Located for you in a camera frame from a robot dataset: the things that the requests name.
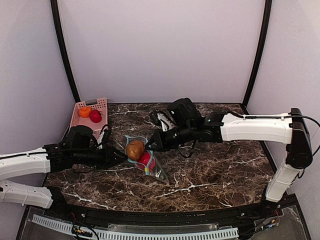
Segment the clear zip top bag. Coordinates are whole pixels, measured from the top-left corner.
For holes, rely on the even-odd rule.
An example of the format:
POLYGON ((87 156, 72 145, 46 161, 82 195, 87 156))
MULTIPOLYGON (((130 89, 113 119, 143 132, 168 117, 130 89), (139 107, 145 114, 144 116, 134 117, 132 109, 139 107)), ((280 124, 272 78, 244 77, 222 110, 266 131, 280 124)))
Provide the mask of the clear zip top bag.
POLYGON ((127 155, 127 160, 142 170, 145 175, 151 176, 168 185, 169 179, 165 170, 153 151, 145 148, 145 144, 148 142, 147 138, 129 135, 126 135, 125 138, 125 154, 127 155))

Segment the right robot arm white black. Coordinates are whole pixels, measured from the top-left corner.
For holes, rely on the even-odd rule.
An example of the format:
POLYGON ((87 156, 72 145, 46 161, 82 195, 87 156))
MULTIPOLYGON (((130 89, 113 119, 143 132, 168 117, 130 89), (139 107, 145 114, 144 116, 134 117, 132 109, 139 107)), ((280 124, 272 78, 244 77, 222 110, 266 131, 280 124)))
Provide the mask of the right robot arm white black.
POLYGON ((171 110, 174 127, 157 129, 145 149, 166 152, 178 149, 190 141, 222 143, 232 141, 264 141, 286 145, 287 155, 275 176, 267 185, 265 199, 277 203, 292 182, 311 165, 316 154, 312 150, 310 134, 298 108, 276 115, 245 115, 234 112, 210 113, 202 116, 199 111, 184 113, 171 110))

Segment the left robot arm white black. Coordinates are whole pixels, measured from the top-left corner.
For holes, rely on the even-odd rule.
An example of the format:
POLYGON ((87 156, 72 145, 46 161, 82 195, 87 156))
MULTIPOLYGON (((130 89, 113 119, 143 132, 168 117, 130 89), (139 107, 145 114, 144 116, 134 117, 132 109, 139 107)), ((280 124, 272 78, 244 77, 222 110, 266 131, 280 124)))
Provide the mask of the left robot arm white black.
POLYGON ((65 137, 35 150, 0 157, 0 201, 53 209, 66 205, 57 187, 35 187, 10 179, 31 174, 58 173, 84 165, 106 170, 127 160, 127 155, 108 143, 111 129, 104 125, 99 137, 84 125, 71 127, 65 137))

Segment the pink plastic basket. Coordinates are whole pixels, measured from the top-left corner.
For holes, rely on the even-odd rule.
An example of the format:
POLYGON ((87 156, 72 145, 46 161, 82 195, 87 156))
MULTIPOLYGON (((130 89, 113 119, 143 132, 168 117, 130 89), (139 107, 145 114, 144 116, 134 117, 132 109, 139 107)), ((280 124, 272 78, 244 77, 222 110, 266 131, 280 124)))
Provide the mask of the pink plastic basket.
POLYGON ((77 102, 74 106, 70 127, 85 126, 97 139, 102 128, 108 124, 107 98, 77 102))

